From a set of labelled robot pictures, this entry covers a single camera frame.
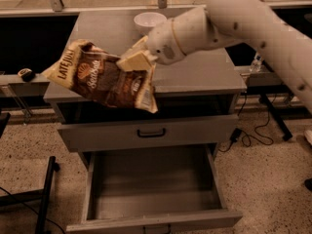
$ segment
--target brown chip bag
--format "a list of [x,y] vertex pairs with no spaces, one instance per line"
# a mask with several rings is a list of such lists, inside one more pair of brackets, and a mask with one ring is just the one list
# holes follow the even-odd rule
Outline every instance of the brown chip bag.
[[157,111],[151,80],[154,69],[125,72],[118,57],[87,40],[77,40],[42,74],[53,82],[108,107]]

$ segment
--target bowl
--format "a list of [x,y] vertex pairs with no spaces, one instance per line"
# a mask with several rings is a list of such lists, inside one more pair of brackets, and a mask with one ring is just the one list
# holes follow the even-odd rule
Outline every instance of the bowl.
[[145,12],[135,16],[136,30],[141,35],[147,35],[148,32],[156,25],[163,23],[167,18],[156,12]]

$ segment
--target open drawer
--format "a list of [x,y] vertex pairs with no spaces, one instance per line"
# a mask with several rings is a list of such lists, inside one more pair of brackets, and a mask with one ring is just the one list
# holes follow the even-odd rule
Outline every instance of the open drawer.
[[174,146],[228,141],[237,115],[61,125],[58,132],[71,152]]
[[93,153],[82,223],[69,233],[164,234],[233,226],[206,145]]

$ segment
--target cabinet top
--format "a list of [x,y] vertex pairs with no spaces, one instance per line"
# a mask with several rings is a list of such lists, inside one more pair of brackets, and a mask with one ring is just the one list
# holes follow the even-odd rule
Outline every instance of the cabinet top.
[[[88,39],[112,55],[122,55],[141,37],[134,24],[134,17],[142,12],[157,11],[167,18],[185,12],[186,8],[164,10],[110,10],[80,14],[68,43]],[[157,64],[153,76],[156,97],[167,95],[236,94],[246,85],[234,70],[234,64],[225,49],[201,51],[172,65]],[[85,100],[76,93],[51,83],[46,102],[72,99]]]

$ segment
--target gray cabinet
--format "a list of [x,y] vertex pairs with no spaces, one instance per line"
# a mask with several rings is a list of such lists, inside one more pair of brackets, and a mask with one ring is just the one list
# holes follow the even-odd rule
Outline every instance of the gray cabinet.
[[[70,41],[95,39],[120,55],[139,39],[132,20],[140,12],[82,13]],[[108,45],[117,16],[114,32],[125,37]],[[225,50],[157,65],[153,86],[155,114],[106,108],[49,85],[45,100],[62,122],[58,132],[88,170],[82,222],[68,225],[69,233],[171,233],[229,227],[242,217],[226,208],[214,167],[217,146],[235,129],[234,106],[246,89]]]

